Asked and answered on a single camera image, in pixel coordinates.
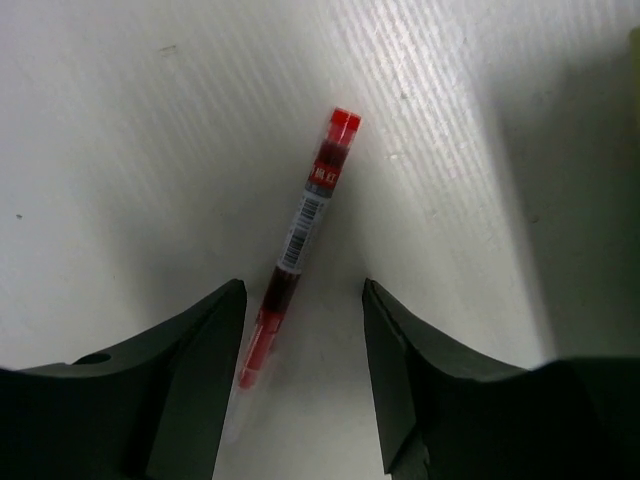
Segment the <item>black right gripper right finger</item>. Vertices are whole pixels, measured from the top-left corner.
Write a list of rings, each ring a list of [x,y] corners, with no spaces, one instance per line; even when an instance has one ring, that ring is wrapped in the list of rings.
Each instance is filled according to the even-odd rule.
[[[635,479],[639,362],[569,358],[527,370],[362,292],[384,472],[394,479]]]

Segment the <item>red ink clear pen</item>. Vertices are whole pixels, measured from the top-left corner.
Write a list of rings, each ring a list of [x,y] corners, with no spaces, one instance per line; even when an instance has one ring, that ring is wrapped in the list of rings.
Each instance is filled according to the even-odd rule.
[[[229,443],[240,436],[248,420],[251,403],[262,384],[263,372],[269,365],[273,344],[360,123],[361,117],[348,110],[336,108],[331,113],[234,381],[223,430],[223,439]]]

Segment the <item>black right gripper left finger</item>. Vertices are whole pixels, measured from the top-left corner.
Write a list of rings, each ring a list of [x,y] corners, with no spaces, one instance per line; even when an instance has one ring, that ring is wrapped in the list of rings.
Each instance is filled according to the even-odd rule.
[[[244,327],[232,280],[71,363],[1,373],[5,479],[209,479]]]

